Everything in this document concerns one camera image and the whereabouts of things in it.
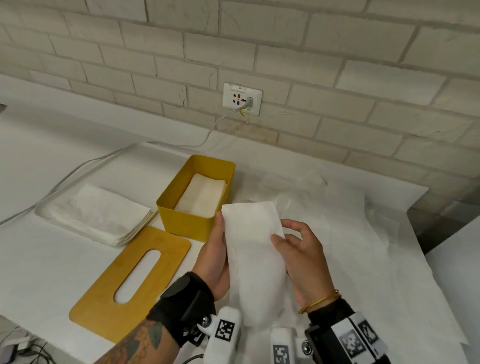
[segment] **white countertop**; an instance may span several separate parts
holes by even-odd
[[[64,114],[59,114],[40,110],[38,105],[16,108],[16,102],[31,101],[36,92],[41,91],[39,97],[51,92],[50,97],[57,101],[65,97],[65,102],[60,103],[62,107],[75,97],[77,103],[72,104],[72,112],[76,112],[75,107],[82,107],[88,114],[94,108],[103,110],[104,106],[118,118],[135,117],[138,124],[142,118],[155,118],[166,125],[160,135],[177,133],[179,128],[188,129],[185,133],[189,138],[205,133],[205,129],[196,126],[64,91],[0,76],[0,86],[2,82],[9,84],[10,92],[0,87],[0,102],[14,102],[0,114],[0,220],[38,201],[81,162],[146,140],[146,134],[155,134],[146,133],[141,127],[138,133],[132,133],[131,125],[112,128],[114,118],[109,121],[108,113],[100,115],[102,121],[89,114],[91,121],[87,121],[66,115],[65,109],[61,110]],[[27,90],[20,92],[25,85]],[[212,133],[211,143],[203,153],[225,156],[224,159],[237,163],[240,187],[232,191],[233,197],[241,192],[242,181],[249,175],[284,169],[287,175],[298,176],[319,169],[327,178],[352,182],[376,203],[394,207],[396,210],[386,208],[385,214],[399,223],[398,244],[409,255],[423,257],[404,211],[425,188],[217,132]],[[280,167],[272,166],[275,155],[286,162]],[[158,218],[153,225],[162,228]],[[176,277],[191,269],[200,247],[201,243],[192,243]],[[0,313],[75,358],[93,363],[113,344],[71,322],[68,313],[119,252],[48,224],[33,213],[8,223],[0,228]]]

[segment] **white napkin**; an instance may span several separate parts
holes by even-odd
[[[230,268],[230,305],[246,326],[266,328],[284,306],[286,269],[270,237],[284,237],[273,202],[222,206]]]
[[[89,184],[47,211],[50,219],[107,245],[128,243],[154,214],[148,207]]]
[[[211,218],[215,215],[226,185],[223,180],[213,180],[198,173],[194,174],[175,206],[175,211]]]

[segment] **electrical outlet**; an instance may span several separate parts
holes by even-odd
[[[243,110],[246,114],[258,115],[260,114],[260,105],[262,103],[262,90],[255,90],[254,88],[243,87],[234,84],[223,84],[223,107],[227,109],[237,109],[243,106],[247,99],[253,99],[253,105],[250,108]]]

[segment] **hand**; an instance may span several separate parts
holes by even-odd
[[[299,231],[302,239],[292,234],[285,234],[285,239],[273,234],[272,243],[282,254],[287,272],[293,283],[295,298],[301,308],[330,296],[335,288],[328,271],[322,244],[309,226],[295,220],[282,220],[284,228]],[[326,300],[320,308],[334,299]]]
[[[198,275],[212,291],[215,301],[225,296],[230,288],[227,245],[225,243],[225,220],[222,213],[215,214],[215,225],[208,241],[200,249],[192,272]]]

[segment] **forearm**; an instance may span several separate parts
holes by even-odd
[[[144,320],[95,364],[171,364],[179,350],[161,322]]]

